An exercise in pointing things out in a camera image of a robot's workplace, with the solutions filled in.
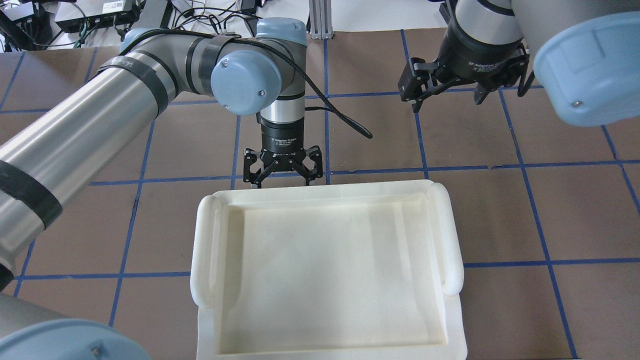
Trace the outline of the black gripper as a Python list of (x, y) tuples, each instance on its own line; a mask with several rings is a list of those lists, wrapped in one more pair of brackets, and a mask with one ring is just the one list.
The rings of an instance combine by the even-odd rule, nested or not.
[[(261, 127), (262, 150), (245, 148), (243, 153), (242, 180), (252, 189), (262, 189), (265, 179), (275, 171), (292, 172), (304, 178), (305, 186), (323, 177), (323, 154), (318, 145), (304, 149), (305, 118), (280, 123), (258, 116)], [(306, 160), (313, 166), (306, 166)]]
[(398, 80), (398, 93), (418, 114), (427, 98), (451, 87), (476, 84), (474, 103), (482, 105), (500, 87), (523, 87), (529, 64), (530, 55), (521, 40), (487, 44), (450, 20), (436, 61), (410, 57)]

